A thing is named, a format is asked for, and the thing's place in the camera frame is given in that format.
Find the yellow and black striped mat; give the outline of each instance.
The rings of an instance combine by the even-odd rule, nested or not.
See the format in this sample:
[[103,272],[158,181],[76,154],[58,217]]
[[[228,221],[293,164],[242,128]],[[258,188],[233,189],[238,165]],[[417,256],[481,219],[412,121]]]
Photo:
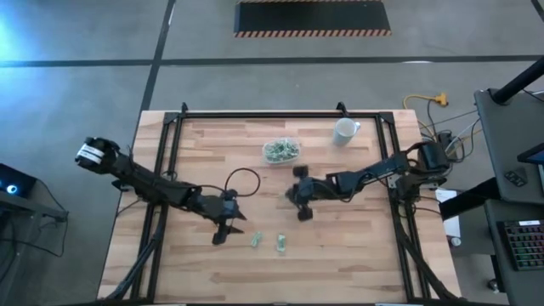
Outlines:
[[235,37],[390,36],[381,0],[242,0]]

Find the wooden table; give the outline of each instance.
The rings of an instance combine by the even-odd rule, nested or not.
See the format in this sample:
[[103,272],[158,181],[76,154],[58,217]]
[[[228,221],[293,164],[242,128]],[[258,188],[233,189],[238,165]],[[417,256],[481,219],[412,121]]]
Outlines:
[[[163,115],[164,111],[142,114],[133,147],[134,160],[150,169],[156,159]],[[394,110],[394,118],[401,149],[421,141],[413,110]],[[223,186],[232,170],[250,167],[260,174],[263,182],[256,195],[239,199],[241,211],[248,220],[236,220],[235,226],[245,234],[230,235],[222,246],[211,243],[216,230],[212,223],[195,214],[169,210],[156,302],[405,301],[390,207],[383,186],[366,186],[350,203],[312,202],[314,219],[300,223],[297,209],[283,196],[297,182],[292,176],[292,165],[271,167],[263,162],[263,144],[286,136],[300,142],[302,154],[297,163],[308,164],[311,176],[358,170],[380,160],[373,120],[358,120],[361,129],[344,148],[331,145],[335,121],[184,120],[176,167],[178,180]],[[388,151],[392,152],[390,139],[387,141]],[[229,187],[247,193],[255,184],[256,179],[250,173],[237,173]],[[204,192],[216,193],[210,189]],[[134,194],[124,194],[120,208],[135,199]],[[436,202],[430,200],[417,205],[438,209]],[[117,218],[99,289],[100,298],[109,294],[132,266],[144,215],[145,205],[138,204]],[[460,295],[440,216],[418,211],[416,222],[423,256],[449,290]],[[256,231],[263,232],[263,239],[254,249],[250,242]],[[286,236],[284,254],[275,249],[278,234]],[[414,267],[411,263],[413,283],[419,292]],[[145,272],[140,294],[145,294],[147,287]]]

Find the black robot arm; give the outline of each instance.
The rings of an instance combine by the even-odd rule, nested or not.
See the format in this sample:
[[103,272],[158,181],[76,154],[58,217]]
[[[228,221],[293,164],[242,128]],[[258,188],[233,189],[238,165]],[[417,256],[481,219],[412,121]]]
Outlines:
[[[414,150],[417,150],[417,161],[408,157]],[[286,196],[298,208],[298,219],[306,221],[313,217],[312,209],[308,206],[310,201],[348,202],[366,185],[393,176],[396,178],[392,185],[396,197],[402,201],[413,201],[419,196],[422,184],[444,183],[445,178],[441,174],[449,168],[450,163],[439,144],[421,142],[359,171],[329,173],[325,179],[308,176],[306,166],[295,167],[293,175],[300,181],[286,192]]]
[[170,181],[135,163],[132,156],[123,155],[119,145],[108,139],[86,138],[77,152],[76,163],[98,174],[111,174],[118,178],[113,185],[134,187],[135,193],[149,203],[166,202],[171,207],[196,213],[218,226],[212,243],[225,242],[230,233],[241,230],[227,226],[229,219],[246,220],[236,202],[235,190],[223,190],[221,196],[202,195],[202,187],[187,182]]

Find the gray floor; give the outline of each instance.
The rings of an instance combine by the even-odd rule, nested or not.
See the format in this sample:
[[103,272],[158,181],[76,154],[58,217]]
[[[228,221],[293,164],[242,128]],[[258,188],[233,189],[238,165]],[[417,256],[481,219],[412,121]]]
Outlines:
[[[178,0],[164,58],[423,56],[542,54],[544,23],[530,1],[384,0],[391,37],[234,39],[234,0]],[[1,60],[153,58],[166,0],[0,1]],[[162,67],[152,110],[398,109],[407,94],[446,92],[433,105],[439,121],[475,109],[475,90],[500,87],[531,63],[238,65]],[[150,72],[142,67],[0,68],[0,162],[43,179],[71,212],[63,258],[34,252],[13,304],[54,305],[94,299],[119,193],[111,178],[78,168],[88,135],[130,145]],[[542,89],[538,81],[530,89]],[[410,107],[428,122],[427,103]],[[440,125],[461,132],[477,115]],[[450,175],[466,189],[492,176],[482,134],[474,153]],[[52,233],[44,243],[58,247]],[[485,288],[489,257],[455,256],[463,296],[506,302]]]

